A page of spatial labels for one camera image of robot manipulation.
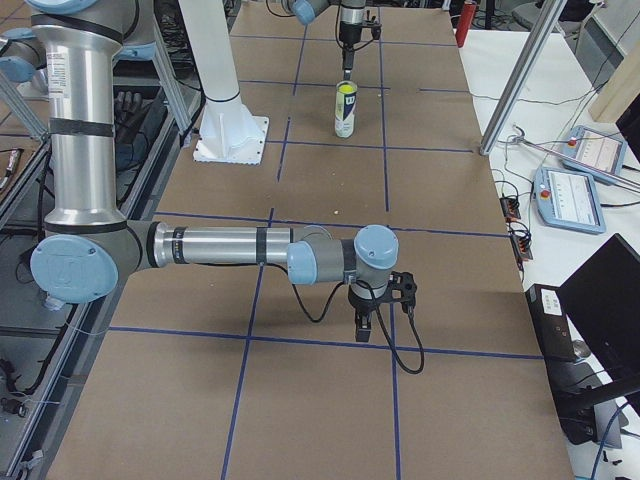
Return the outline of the yellow tennis ball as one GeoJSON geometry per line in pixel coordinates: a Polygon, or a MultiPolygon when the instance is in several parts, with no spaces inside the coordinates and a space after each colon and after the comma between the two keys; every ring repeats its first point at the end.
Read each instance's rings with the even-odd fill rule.
{"type": "Polygon", "coordinates": [[[352,83],[341,83],[337,86],[337,91],[344,95],[355,94],[357,92],[357,86],[352,83]]]}

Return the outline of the clear tennis ball can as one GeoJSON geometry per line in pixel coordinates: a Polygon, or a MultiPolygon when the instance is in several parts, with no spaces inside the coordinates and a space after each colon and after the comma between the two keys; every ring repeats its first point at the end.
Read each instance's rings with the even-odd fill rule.
{"type": "Polygon", "coordinates": [[[335,101],[335,133],[339,138],[350,137],[355,128],[355,109],[357,104],[357,92],[355,94],[344,95],[337,91],[337,86],[341,83],[352,83],[352,81],[342,81],[336,85],[335,101]]]}

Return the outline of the red fire extinguisher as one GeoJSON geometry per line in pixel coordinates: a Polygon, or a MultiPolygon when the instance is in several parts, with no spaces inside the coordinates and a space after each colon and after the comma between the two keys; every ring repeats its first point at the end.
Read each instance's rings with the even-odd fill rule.
{"type": "Polygon", "coordinates": [[[458,48],[465,44],[468,31],[476,13],[477,4],[474,0],[465,0],[458,19],[455,39],[458,48]]]}

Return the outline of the black computer box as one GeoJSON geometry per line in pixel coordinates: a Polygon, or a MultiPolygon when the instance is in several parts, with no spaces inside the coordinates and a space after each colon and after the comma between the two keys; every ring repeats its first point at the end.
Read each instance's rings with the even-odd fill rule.
{"type": "Polygon", "coordinates": [[[577,363],[592,354],[587,344],[573,339],[557,287],[533,284],[526,297],[540,350],[546,361],[577,363]]]}

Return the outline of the orange black connector block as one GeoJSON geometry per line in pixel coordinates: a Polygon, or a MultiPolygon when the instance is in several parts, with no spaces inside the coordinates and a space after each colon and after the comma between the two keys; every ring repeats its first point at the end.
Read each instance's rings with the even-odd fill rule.
{"type": "Polygon", "coordinates": [[[518,197],[503,196],[499,199],[504,218],[507,222],[521,219],[518,197]]]}

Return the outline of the near teach pendant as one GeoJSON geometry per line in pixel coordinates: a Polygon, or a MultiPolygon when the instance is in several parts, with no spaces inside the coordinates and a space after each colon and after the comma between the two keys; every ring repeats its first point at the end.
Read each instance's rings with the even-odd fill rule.
{"type": "Polygon", "coordinates": [[[587,234],[606,231],[590,174],[541,166],[534,176],[534,199],[542,222],[549,227],[587,234]]]}

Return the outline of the teach pendant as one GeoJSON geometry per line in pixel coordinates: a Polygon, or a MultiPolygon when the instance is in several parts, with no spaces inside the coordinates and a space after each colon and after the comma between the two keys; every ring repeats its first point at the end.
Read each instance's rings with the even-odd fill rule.
{"type": "Polygon", "coordinates": [[[584,125],[574,127],[561,153],[562,164],[570,169],[590,173],[596,181],[612,185],[612,175],[621,172],[627,142],[619,133],[605,134],[584,125]]]}
{"type": "Polygon", "coordinates": [[[534,176],[534,199],[542,222],[549,227],[587,234],[606,231],[590,174],[541,166],[534,176]]]}

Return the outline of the black monitor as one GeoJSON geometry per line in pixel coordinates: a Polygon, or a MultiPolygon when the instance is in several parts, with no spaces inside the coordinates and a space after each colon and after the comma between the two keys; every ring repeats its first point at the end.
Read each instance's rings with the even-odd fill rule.
{"type": "Polygon", "coordinates": [[[559,288],[566,314],[600,363],[639,371],[639,253],[612,235],[559,288]]]}

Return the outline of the wooden board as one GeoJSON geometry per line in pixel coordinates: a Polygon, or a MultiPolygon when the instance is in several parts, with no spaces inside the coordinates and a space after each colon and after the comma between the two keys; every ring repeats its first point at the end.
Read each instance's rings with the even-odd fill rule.
{"type": "Polygon", "coordinates": [[[640,46],[636,43],[589,107],[594,121],[615,123],[639,95],[639,63],[640,46]]]}

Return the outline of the far teach pendant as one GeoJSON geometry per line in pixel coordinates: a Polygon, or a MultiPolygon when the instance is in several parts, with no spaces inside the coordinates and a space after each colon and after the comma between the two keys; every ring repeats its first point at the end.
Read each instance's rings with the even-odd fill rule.
{"type": "Polygon", "coordinates": [[[612,175],[621,172],[627,142],[619,133],[605,134],[584,125],[574,127],[561,153],[562,164],[570,169],[590,173],[596,181],[612,185],[612,175]]]}

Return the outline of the white pedestal column base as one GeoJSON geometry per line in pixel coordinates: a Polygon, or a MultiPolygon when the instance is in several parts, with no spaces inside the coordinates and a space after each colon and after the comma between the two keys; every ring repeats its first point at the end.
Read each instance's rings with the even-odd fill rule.
{"type": "Polygon", "coordinates": [[[194,150],[198,162],[257,165],[269,119],[244,105],[221,1],[179,3],[206,104],[194,150]]]}

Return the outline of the aluminium frame post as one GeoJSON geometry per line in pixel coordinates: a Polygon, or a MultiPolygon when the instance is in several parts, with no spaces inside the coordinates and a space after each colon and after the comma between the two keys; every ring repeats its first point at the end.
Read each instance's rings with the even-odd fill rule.
{"type": "Polygon", "coordinates": [[[546,41],[566,6],[566,0],[545,1],[540,16],[534,23],[514,69],[496,105],[482,137],[479,153],[488,156],[515,107],[526,80],[540,56],[546,41]]]}

